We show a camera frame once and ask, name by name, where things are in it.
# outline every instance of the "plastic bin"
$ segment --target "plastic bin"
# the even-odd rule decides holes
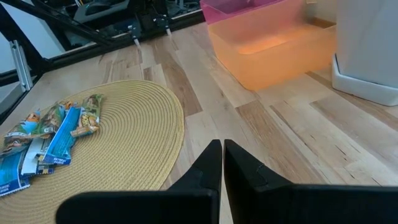
[[[281,1],[285,0],[201,0],[200,6],[207,24],[212,24]]]
[[[280,83],[331,63],[335,28],[305,23],[302,0],[284,0],[212,23],[217,58],[249,90]]]

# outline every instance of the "pink plastic bin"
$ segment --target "pink plastic bin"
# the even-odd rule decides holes
[[[207,24],[269,6],[285,0],[201,0],[200,6]]]

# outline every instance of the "tan woven placemat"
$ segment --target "tan woven placemat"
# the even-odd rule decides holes
[[[70,166],[36,176],[28,189],[0,198],[0,223],[55,223],[58,206],[80,192],[159,190],[183,141],[177,97],[152,82],[123,81],[83,91],[102,93],[100,129],[76,141]]]

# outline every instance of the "round placemat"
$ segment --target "round placemat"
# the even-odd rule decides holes
[[[0,198],[0,223],[55,223],[58,206],[87,191],[159,190],[181,149],[183,111],[165,87],[146,81],[101,85],[71,97],[103,94],[99,130],[78,139],[72,163],[37,175]]]

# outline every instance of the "black metal frame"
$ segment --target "black metal frame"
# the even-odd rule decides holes
[[[89,58],[93,58],[99,55],[106,54],[108,52],[112,52],[114,50],[118,50],[121,48],[128,47],[134,44],[134,41],[131,39],[130,35],[122,35],[117,38],[109,38],[106,37],[99,32],[92,30],[83,24],[78,24],[77,22],[71,22],[71,19],[63,14],[65,20],[59,19],[58,17],[48,13],[47,11],[35,7],[29,3],[24,1],[15,1],[15,0],[0,0],[0,2],[4,2],[9,4],[10,6],[16,7],[28,14],[31,14],[35,17],[43,19],[45,22],[49,24],[55,24],[62,29],[70,30],[71,32],[80,35],[88,40],[95,42],[96,44],[83,47],[78,50],[73,50],[71,52],[65,53],[63,55],[53,57],[53,58],[43,58],[39,52],[34,48],[32,43],[28,40],[26,35],[21,31],[12,17],[8,14],[8,12],[0,5],[0,32],[8,39],[17,39],[25,50],[25,54],[27,57],[27,62],[29,67],[32,69],[30,74],[32,77],[36,76],[35,82],[37,82],[41,76],[49,71],[56,70],[58,68],[66,67],[68,65],[81,62],[83,60],[87,60]],[[169,28],[171,31],[182,29],[188,26],[192,26],[194,24],[204,22],[205,18],[201,11],[195,12],[183,17],[179,17],[178,19],[172,19],[169,21]],[[149,32],[144,32],[140,37],[140,41],[145,41],[147,39],[151,39],[153,37],[165,35],[165,31],[162,28],[152,29]],[[18,76],[16,70],[11,70],[6,73],[0,73],[0,86],[8,85],[14,82],[18,82]],[[23,100],[27,93],[24,93],[17,102],[9,108],[3,114],[0,114],[0,124],[4,122],[4,120],[12,113],[12,111],[16,108],[16,106]]]

